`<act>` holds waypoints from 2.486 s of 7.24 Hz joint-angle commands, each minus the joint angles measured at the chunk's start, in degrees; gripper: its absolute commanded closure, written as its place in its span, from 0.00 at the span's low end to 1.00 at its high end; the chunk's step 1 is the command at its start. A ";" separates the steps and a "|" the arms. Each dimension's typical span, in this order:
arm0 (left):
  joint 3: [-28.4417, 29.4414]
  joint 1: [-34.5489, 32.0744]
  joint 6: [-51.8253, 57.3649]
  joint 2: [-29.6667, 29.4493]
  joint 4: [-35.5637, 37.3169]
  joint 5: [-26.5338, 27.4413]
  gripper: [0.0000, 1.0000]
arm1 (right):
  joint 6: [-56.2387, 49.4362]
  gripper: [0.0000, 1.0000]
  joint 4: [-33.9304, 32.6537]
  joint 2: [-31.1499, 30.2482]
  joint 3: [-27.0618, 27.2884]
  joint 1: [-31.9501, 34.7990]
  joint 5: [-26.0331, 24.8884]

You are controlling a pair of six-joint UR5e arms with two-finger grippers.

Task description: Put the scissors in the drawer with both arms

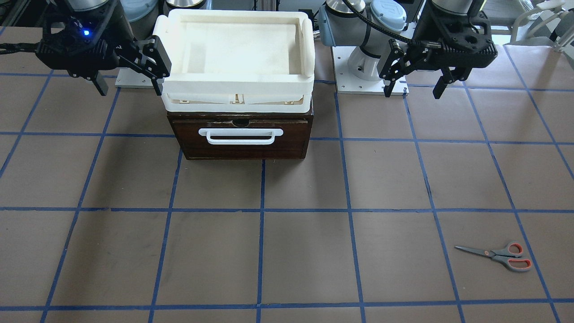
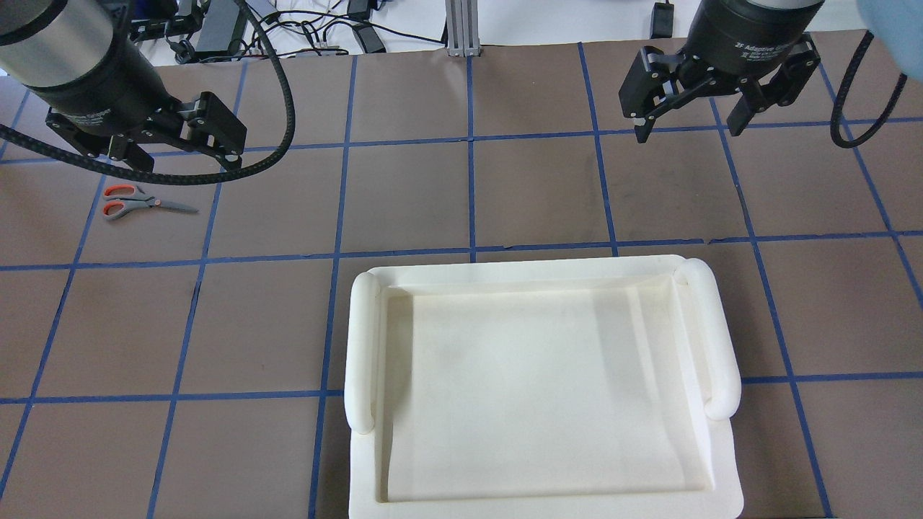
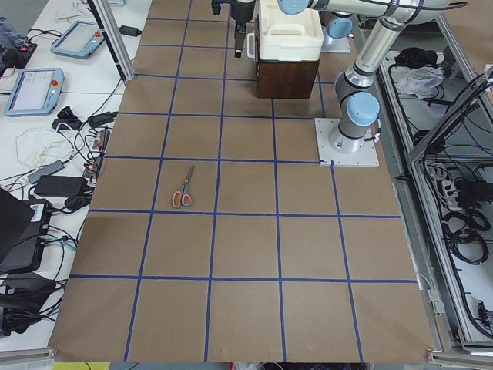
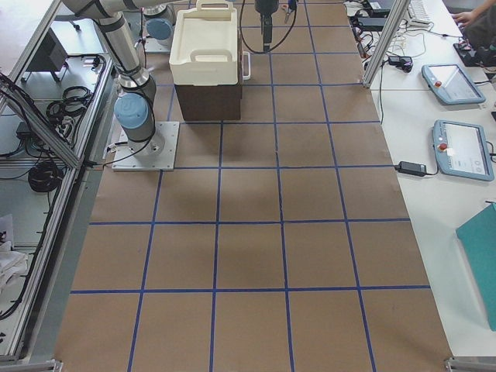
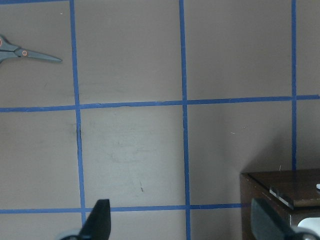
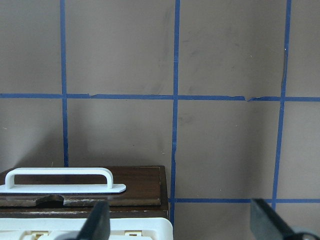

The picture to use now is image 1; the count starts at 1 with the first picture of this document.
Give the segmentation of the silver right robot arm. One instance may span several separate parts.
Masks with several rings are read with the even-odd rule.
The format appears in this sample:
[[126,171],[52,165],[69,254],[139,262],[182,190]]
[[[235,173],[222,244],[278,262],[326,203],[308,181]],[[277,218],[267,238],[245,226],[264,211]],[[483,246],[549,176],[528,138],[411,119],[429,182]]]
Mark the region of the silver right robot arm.
[[105,96],[101,71],[130,68],[145,75],[159,96],[171,61],[157,35],[138,41],[118,0],[54,0],[35,55],[53,70],[92,82]]

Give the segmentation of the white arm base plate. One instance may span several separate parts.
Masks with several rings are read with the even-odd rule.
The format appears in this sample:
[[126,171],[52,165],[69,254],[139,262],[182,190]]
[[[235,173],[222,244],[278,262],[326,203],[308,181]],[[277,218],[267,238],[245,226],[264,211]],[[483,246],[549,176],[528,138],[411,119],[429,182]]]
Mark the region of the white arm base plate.
[[129,68],[119,68],[115,86],[117,88],[153,89],[150,78]]
[[357,67],[361,71],[352,72],[350,58],[354,47],[332,47],[333,68],[337,91],[343,94],[369,94],[384,95],[385,82],[383,80],[365,80],[357,75],[365,71],[367,63],[360,62]]

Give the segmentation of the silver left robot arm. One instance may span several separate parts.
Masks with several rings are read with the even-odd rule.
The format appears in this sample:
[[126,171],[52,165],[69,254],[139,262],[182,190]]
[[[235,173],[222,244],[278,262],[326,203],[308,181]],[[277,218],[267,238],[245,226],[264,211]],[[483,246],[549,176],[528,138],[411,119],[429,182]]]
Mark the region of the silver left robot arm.
[[351,72],[383,81],[386,97],[402,76],[441,71],[433,88],[438,100],[447,86],[465,81],[498,55],[483,6],[483,0],[427,0],[411,38],[402,35],[407,12],[395,0],[327,0],[317,21],[322,43],[353,47]]

